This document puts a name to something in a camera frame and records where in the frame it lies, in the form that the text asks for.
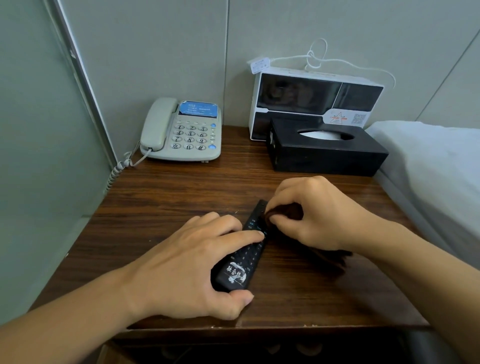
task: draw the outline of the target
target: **blue sticker on telephone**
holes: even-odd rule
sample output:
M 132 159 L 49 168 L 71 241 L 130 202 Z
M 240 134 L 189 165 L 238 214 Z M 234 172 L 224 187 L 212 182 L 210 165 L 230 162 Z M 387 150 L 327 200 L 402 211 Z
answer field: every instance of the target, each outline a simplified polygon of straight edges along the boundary
M 216 118 L 218 115 L 218 106 L 209 104 L 208 102 L 183 101 L 180 104 L 179 111 L 183 115 Z

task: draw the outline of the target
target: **black tissue box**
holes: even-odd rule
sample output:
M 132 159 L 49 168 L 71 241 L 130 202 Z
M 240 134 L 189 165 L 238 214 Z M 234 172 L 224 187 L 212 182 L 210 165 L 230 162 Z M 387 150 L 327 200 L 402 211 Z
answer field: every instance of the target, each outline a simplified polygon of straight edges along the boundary
M 340 140 L 316 139 L 305 132 L 334 132 Z M 362 128 L 312 120 L 273 119 L 266 144 L 276 171 L 373 176 L 388 151 Z

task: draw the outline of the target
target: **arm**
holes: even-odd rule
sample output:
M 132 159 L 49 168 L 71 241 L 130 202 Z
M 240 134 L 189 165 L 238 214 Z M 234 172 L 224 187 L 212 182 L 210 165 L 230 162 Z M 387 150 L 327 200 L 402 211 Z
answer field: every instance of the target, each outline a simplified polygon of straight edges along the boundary
M 285 180 L 270 200 L 302 205 L 303 220 L 274 215 L 286 235 L 320 249 L 372 260 L 469 363 L 480 363 L 480 271 L 400 224 L 380 218 L 323 177 Z
M 190 219 L 136 261 L 0 327 L 2 362 L 76 363 L 151 315 L 238 317 L 253 295 L 216 292 L 210 270 L 263 239 L 259 231 L 240 230 L 236 218 L 215 212 Z

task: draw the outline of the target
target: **brown cloth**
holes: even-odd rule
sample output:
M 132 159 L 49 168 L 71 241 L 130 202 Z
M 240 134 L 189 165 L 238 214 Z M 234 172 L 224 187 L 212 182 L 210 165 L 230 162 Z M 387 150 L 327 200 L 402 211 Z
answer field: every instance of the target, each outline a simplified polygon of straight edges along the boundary
M 268 211 L 262 216 L 262 218 L 265 220 L 265 224 L 270 231 L 269 239 L 291 239 L 284 233 L 282 233 L 280 230 L 278 230 L 277 227 L 270 221 L 270 217 L 276 214 L 285 215 L 292 220 L 302 220 L 303 209 L 301 208 L 301 205 L 297 203 L 280 205 L 272 208 L 270 211 Z M 347 250 L 322 250 L 311 247 L 309 247 L 309 249 L 319 258 L 321 258 L 324 262 L 334 265 L 340 269 L 346 268 L 347 265 L 345 263 L 345 258 L 352 255 L 352 252 L 349 252 Z

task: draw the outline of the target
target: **white corded telephone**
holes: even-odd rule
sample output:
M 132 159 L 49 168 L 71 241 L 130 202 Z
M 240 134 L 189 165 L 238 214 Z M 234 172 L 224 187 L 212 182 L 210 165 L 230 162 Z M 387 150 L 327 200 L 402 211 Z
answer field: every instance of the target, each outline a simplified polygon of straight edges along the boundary
M 218 105 L 161 97 L 145 119 L 140 151 L 149 158 L 207 162 L 220 155 L 221 141 Z

